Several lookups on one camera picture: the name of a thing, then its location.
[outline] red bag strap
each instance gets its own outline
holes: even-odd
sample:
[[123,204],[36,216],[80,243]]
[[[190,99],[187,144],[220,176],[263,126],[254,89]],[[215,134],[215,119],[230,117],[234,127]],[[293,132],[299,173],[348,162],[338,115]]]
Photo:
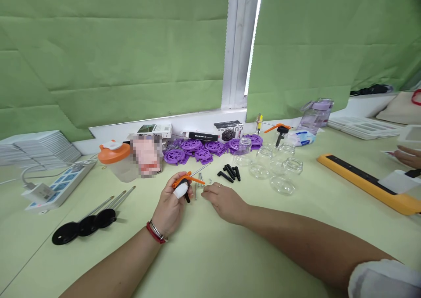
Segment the red bag strap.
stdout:
[[412,95],[411,101],[412,101],[415,105],[421,106],[421,102],[417,102],[417,101],[415,101],[415,97],[416,97],[417,95],[419,95],[419,94],[421,95],[421,89],[416,90],[416,91],[414,92],[414,94]]

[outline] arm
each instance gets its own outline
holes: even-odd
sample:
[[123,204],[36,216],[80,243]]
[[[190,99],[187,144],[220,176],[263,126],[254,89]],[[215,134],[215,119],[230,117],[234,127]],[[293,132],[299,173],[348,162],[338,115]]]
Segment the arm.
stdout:
[[[164,236],[171,235],[179,226],[185,199],[177,199],[172,184],[185,172],[175,174],[161,193],[152,222]],[[164,244],[159,244],[146,227],[129,241],[104,258],[75,281],[60,298],[102,297],[129,298],[145,275]]]
[[202,196],[218,215],[261,235],[296,264],[334,287],[346,290],[354,268],[363,262],[394,258],[368,242],[320,221],[250,206],[231,188],[213,183]]

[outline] white container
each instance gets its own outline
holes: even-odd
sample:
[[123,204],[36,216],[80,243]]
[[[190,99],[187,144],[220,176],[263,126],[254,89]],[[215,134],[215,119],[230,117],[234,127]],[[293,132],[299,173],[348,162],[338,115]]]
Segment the white container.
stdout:
[[400,132],[398,145],[421,150],[421,125],[407,125]]
[[100,145],[100,149],[98,160],[107,165],[119,180],[128,183],[139,177],[139,168],[130,145],[112,140]]
[[421,185],[421,179],[406,176],[404,171],[394,170],[384,179],[379,180],[378,183],[396,194],[403,194]]

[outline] finger bandage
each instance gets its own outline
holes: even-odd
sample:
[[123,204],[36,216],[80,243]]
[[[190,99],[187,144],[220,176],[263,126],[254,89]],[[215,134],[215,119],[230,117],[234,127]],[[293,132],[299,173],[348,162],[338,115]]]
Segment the finger bandage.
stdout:
[[175,189],[173,194],[177,197],[177,199],[180,199],[184,196],[188,189],[189,186],[187,185],[187,183],[182,183]]

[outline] orange trigger sprayer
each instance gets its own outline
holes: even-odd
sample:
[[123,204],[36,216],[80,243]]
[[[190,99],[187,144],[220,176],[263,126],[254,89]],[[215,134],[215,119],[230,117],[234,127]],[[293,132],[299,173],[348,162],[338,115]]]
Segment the orange trigger sprayer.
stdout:
[[275,147],[279,147],[279,144],[281,143],[282,139],[285,139],[285,135],[289,132],[289,130],[291,129],[290,126],[284,125],[284,124],[277,124],[271,128],[269,128],[268,130],[266,130],[264,133],[268,133],[269,131],[276,129],[277,132],[279,132],[279,136],[276,140],[276,145]]
[[[198,172],[200,172],[201,170],[203,170],[205,167],[207,167],[211,162],[209,162],[208,164],[206,164],[204,167],[201,167],[200,169],[198,169],[197,171],[195,171],[193,174],[191,171],[188,171],[186,175],[183,175],[182,177],[180,177],[178,180],[176,180],[174,182],[174,184],[172,184],[172,188],[176,189],[178,186],[180,186],[183,183],[187,183],[187,186],[190,186],[189,181],[193,181],[193,182],[198,182],[200,184],[206,184],[205,182],[202,182],[201,180],[198,180],[196,178],[193,177],[193,175],[197,174]],[[189,198],[189,194],[186,192],[184,194],[184,197],[186,198],[186,201],[189,203],[190,202],[190,198]]]

